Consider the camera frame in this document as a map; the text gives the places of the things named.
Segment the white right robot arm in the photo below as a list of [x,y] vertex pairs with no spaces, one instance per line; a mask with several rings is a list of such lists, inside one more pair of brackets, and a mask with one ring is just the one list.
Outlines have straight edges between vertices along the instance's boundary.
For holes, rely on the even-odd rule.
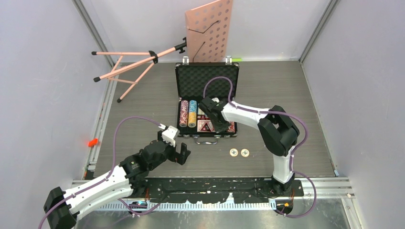
[[216,102],[210,97],[203,98],[198,107],[209,117],[217,133],[226,131],[232,122],[257,129],[265,147],[273,155],[272,190],[284,196],[292,189],[295,173],[291,153],[300,132],[282,107],[275,105],[271,109],[259,109],[226,100]]

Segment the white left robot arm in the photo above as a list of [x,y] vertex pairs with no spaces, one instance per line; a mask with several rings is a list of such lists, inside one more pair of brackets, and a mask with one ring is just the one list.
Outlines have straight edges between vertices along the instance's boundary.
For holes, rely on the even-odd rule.
[[98,207],[120,198],[142,197],[149,172],[169,160],[183,165],[191,151],[185,143],[176,147],[155,140],[121,161],[110,172],[75,188],[52,189],[44,204],[46,220],[52,229],[71,229],[77,221]]

